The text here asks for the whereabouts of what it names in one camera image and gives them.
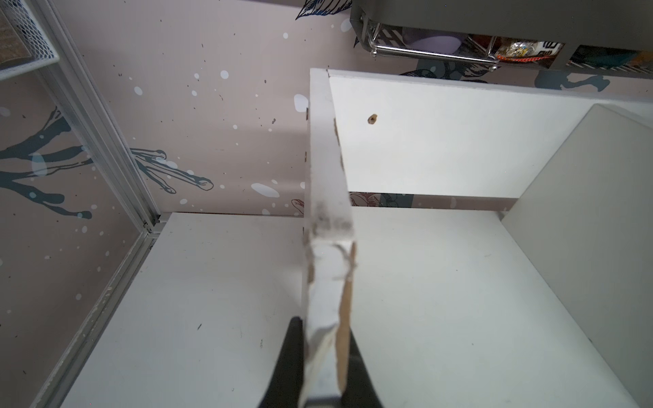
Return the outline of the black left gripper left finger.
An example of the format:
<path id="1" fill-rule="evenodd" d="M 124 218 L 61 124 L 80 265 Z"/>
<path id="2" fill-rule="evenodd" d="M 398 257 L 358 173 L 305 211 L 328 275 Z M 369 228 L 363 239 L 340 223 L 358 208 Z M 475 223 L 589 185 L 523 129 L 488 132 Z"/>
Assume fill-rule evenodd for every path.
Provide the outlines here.
<path id="1" fill-rule="evenodd" d="M 297 408 L 303 382 L 303 321 L 295 316 L 289 321 L 277 363 L 259 407 Z"/>

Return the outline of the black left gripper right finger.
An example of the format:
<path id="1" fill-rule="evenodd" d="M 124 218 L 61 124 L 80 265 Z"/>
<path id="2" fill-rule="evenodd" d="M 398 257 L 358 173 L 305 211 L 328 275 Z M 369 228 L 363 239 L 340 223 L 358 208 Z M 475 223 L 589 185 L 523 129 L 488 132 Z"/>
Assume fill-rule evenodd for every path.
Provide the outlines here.
<path id="1" fill-rule="evenodd" d="M 362 358 L 354 332 L 350 332 L 350 354 L 347 385 L 341 398 L 345 408 L 382 408 L 383 405 L 373 387 L 372 380 Z"/>

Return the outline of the white wooden bookshelf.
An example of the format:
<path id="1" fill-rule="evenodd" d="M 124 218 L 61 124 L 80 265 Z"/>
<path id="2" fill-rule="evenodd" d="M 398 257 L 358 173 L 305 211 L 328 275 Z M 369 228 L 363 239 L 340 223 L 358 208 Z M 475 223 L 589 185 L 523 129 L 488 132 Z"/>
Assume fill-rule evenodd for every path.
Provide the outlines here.
<path id="1" fill-rule="evenodd" d="M 301 404 L 652 404 L 652 103 L 312 69 Z"/>

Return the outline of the purple mug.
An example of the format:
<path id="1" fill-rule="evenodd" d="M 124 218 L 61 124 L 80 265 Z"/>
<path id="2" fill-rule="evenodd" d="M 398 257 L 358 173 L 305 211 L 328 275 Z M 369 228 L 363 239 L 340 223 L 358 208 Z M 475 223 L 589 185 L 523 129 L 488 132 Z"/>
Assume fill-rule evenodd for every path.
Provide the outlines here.
<path id="1" fill-rule="evenodd" d="M 404 27 L 404 44 L 410 49 L 438 54 L 453 54 L 462 45 L 466 34 Z"/>

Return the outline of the small snack packet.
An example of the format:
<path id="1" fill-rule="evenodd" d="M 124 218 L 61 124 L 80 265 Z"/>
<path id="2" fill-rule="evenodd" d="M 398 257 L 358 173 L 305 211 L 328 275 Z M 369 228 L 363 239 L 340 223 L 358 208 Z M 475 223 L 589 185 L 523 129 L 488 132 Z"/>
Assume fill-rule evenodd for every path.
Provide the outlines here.
<path id="1" fill-rule="evenodd" d="M 561 42 L 541 42 L 503 38 L 494 54 L 499 61 L 530 63 L 554 58 L 563 48 Z"/>

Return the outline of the green mug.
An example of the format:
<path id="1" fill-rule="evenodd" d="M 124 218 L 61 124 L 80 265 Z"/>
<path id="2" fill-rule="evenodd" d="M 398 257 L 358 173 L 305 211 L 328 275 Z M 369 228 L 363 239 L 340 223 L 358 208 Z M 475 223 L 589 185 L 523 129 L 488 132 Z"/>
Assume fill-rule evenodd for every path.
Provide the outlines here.
<path id="1" fill-rule="evenodd" d="M 612 49 L 581 45 L 569 61 L 574 66 L 591 66 L 593 68 L 612 69 L 627 66 L 639 51 Z"/>

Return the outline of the aluminium cage frame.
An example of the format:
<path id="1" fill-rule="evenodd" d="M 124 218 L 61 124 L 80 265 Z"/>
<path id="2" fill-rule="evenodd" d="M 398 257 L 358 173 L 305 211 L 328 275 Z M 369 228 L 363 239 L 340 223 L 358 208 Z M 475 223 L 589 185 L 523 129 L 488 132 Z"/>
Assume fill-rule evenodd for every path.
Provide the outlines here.
<path id="1" fill-rule="evenodd" d="M 58 63 L 40 69 L 37 76 L 78 139 L 90 149 L 105 182 L 139 233 L 32 403 L 60 407 L 158 238 L 161 214 L 54 3 L 31 1 L 29 5 L 60 55 Z"/>

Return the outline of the black wall basket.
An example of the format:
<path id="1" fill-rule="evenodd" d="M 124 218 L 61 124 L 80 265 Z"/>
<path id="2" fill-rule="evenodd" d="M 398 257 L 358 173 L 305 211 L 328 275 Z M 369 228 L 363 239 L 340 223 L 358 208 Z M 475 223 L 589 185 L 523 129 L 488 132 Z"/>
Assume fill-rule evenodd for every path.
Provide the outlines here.
<path id="1" fill-rule="evenodd" d="M 603 69 L 572 59 L 580 47 L 650 52 L 650 1 L 355 1 L 350 17 L 362 42 L 381 25 L 546 40 L 564 46 L 553 70 L 652 78 L 631 64 Z"/>

